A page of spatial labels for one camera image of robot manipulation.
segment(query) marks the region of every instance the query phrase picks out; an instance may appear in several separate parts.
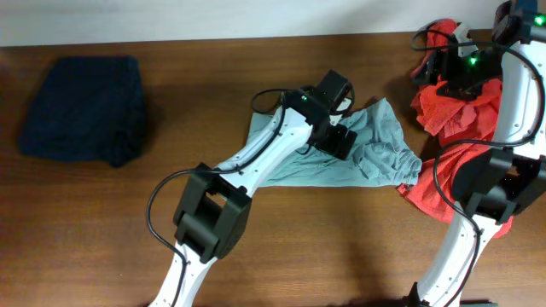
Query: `black cable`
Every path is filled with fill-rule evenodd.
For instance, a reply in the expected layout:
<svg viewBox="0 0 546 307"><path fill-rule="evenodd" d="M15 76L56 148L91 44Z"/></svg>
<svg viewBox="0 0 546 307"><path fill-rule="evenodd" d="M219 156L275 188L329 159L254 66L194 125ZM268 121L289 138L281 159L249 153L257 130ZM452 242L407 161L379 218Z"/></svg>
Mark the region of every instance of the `black cable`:
<svg viewBox="0 0 546 307"><path fill-rule="evenodd" d="M259 113L259 114L267 114L267 113L270 113L272 112L273 110L275 110L276 108L279 107L279 101L275 102L275 104L266 109L266 110L259 110L258 108L256 108L256 106L254 105L254 102L256 102L256 99L258 97L260 97L261 95L263 94L267 94L267 93L271 93L271 92L281 92L281 95L284 93L284 92L287 92L287 91L290 91L288 89L268 89L268 90L262 90L261 92L257 93L256 95L254 95L254 97L250 100L250 108L255 112L255 113Z"/></svg>
<svg viewBox="0 0 546 307"><path fill-rule="evenodd" d="M257 96L263 95L265 93L268 93L268 92L271 92L271 91L274 91L274 90L279 91L280 89L261 91L259 93L259 95L256 95L253 98L253 101L256 99ZM175 292L174 299L172 300L172 303L171 303L172 307L174 307L175 304L178 301L178 296L180 295L180 290L182 288L183 278L184 278L184 275L186 273L186 268L188 266L188 263L186 261L186 257L175 246L173 246L171 243L169 243L167 240L165 240L163 237L161 237L160 234L158 234L155 231L154 226L152 225L152 218L151 218L152 204L154 203L155 197L157 196L158 192L163 188L163 186L165 186L170 180L175 179L175 178L180 177L180 176L183 176L183 175L195 174L195 173L232 174L232 173L239 172L242 169L244 169L245 167L249 166L252 162L254 162L271 145L271 143L273 141L275 141L275 138L276 138L276 136L279 135L279 132L281 131L281 128L282 128L282 124L284 123L285 114L286 114L286 108L284 106L282 106L281 118L279 119L279 124L277 125L275 130L273 130L273 134L271 135L269 140L264 144L264 146L262 146L262 148L253 157L251 157L248 161L246 161L242 165L237 165L235 168L233 168L231 170L214 169L214 170L207 171L207 170L187 169L187 170L177 171L177 172L174 172L171 175L165 177L155 187L154 191L150 195L150 197L148 199L148 205L146 206L146 223L148 225L148 230L150 231L150 233L152 233L152 235L155 237L155 239L157 239L159 242L161 242L163 245L167 246L171 251L173 251L175 254L177 254L180 257L181 261L182 261L182 270L180 272L180 278L178 279L177 291Z"/></svg>
<svg viewBox="0 0 546 307"><path fill-rule="evenodd" d="M303 153L301 153L301 152L299 152L299 151L297 151L297 150L296 150L296 153L301 154L301 155L306 155L306 154L308 154L308 153L311 151L311 148L312 148L312 146L309 144L309 145L307 146L307 149L306 149Z"/></svg>
<svg viewBox="0 0 546 307"><path fill-rule="evenodd" d="M538 103L539 103L539 105L538 105L539 106L538 114L537 114L537 117L535 118L535 123L534 123L533 130L531 131L531 133L528 136L523 137L521 140L519 140L517 142L492 142L492 141L482 141L482 140L474 140L474 139L463 139L463 140L451 142L451 143L443 146L439 150L438 154L436 155L436 158L434 159L434 165L433 165L434 186L438 190L438 193L440 194L442 199L445 201L445 203L448 204L448 206L450 206L454 211L456 211L457 213L459 213L463 217L465 217L473 225L474 232L476 233L475 248L474 248L474 251L473 251L472 259L470 261L470 265L468 266L467 273L465 274L465 276L464 276L464 278L463 278L463 280L461 282L461 285L457 289L456 293L453 295L453 297L445 305L446 307L448 307L451 303L453 303L453 301L462 292L462 289L464 288L465 284L467 283L468 277L472 273L472 269L473 269L474 265L476 264L476 261L478 259L478 255L479 255L479 244L481 242L481 229L479 229L479 225L465 211L463 211L463 210L459 209L457 206L455 206L455 204L453 204L448 199L448 197L444 194L444 192L442 191L442 188L440 187L439 180L438 180L438 166L439 166L440 157L442 156L442 154L444 154L444 152L448 148L451 148L451 147L453 147L455 145L465 144L465 143L479 144L479 145L486 145L486 146L500 147L500 148L514 148L514 147L518 147L518 146L527 144L528 142L532 141L537 136L538 132L540 131L540 127L542 125L542 120L543 120L543 117L544 117L544 109L546 108L546 90L544 89L543 77L540 75L540 72L535 67L535 65L531 61L529 61L527 58L525 58L521 53L519 53L519 52L517 52L517 51L515 51L513 49L510 49L507 46L504 46L504 45L501 45L501 44L495 43L495 42L466 42L466 43L452 43L452 44L449 44L449 45L446 45L446 46L417 47L415 45L416 39L420 35L425 34L425 33L429 33L429 32L440 34L440 35L442 35L442 36L444 36L444 37L446 37L448 39L452 38L451 35L449 35L447 33L444 33L444 32L441 32L441 31L437 31L437 30L433 30L433 29L421 30L421 31L418 31L414 35L414 37L411 39L411 48L414 49L414 50L417 50L417 51L428 51L428 50L437 50L437 49L454 49L454 48L466 47L466 46L486 46L486 47L492 47L492 48L499 48L502 51L508 52L511 55L517 57L520 61L525 63L529 67L529 69L531 69L532 75L535 77L535 80L537 81L537 87L538 87Z"/></svg>

